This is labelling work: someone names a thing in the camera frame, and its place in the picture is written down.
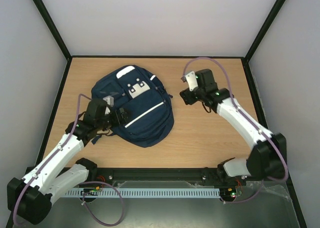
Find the navy blue backpack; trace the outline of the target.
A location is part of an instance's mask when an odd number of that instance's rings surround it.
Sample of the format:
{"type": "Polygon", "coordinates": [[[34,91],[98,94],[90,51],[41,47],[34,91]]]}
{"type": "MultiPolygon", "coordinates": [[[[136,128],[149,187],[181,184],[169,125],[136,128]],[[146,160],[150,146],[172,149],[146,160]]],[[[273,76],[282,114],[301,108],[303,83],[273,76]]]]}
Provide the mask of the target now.
{"type": "Polygon", "coordinates": [[[137,65],[118,68],[96,82],[92,98],[113,97],[112,109],[123,108],[128,118],[111,127],[117,135],[147,148],[164,140],[174,126],[171,98],[159,78],[137,65]]]}

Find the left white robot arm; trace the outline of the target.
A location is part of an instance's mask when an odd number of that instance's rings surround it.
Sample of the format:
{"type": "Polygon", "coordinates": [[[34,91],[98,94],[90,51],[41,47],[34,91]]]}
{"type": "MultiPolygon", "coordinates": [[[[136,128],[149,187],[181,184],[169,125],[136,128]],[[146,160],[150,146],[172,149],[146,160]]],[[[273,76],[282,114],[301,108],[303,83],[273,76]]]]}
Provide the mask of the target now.
{"type": "Polygon", "coordinates": [[[39,224],[69,189],[94,176],[97,165],[87,159],[65,173],[62,170],[99,131],[125,124],[128,119],[124,108],[114,108],[103,99],[91,99],[82,119],[79,113],[76,111],[61,140],[36,167],[7,184],[7,206],[14,225],[22,226],[26,221],[39,224]]]}

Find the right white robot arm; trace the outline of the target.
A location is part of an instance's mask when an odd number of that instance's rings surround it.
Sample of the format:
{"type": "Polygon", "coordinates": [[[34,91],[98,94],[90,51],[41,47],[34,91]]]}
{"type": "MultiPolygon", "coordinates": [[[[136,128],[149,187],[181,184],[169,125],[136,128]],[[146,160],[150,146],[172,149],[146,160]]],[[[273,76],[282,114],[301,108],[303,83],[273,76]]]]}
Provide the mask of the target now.
{"type": "Polygon", "coordinates": [[[289,177],[285,161],[286,139],[273,134],[254,120],[226,88],[219,89],[210,69],[184,74],[188,88],[180,92],[185,104],[200,101],[206,112],[224,118],[250,147],[248,158],[231,158],[219,165],[218,178],[228,184],[236,176],[286,181],[289,177]]]}

